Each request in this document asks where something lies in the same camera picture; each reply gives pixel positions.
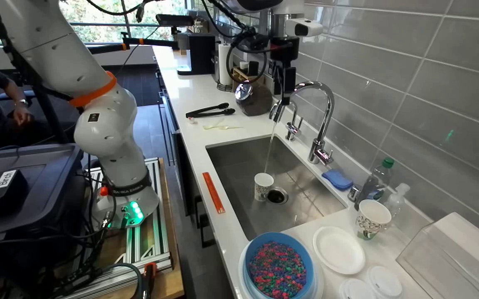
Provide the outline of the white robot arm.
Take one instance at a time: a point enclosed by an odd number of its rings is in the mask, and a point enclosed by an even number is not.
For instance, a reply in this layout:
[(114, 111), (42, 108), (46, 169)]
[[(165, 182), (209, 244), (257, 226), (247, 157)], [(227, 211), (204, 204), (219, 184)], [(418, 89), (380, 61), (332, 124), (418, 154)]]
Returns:
[(0, 40), (31, 83), (47, 84), (82, 109), (76, 143), (99, 157), (117, 224), (141, 226), (160, 197), (134, 136), (136, 96), (94, 58), (59, 0), (0, 0)]

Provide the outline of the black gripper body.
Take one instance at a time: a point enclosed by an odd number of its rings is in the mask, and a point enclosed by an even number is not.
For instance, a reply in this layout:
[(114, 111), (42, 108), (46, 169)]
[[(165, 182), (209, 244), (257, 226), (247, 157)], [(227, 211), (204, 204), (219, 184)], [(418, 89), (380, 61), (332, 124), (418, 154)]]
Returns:
[(270, 59), (274, 63), (275, 89), (279, 94), (295, 91), (300, 40), (297, 36), (277, 36), (270, 40)]

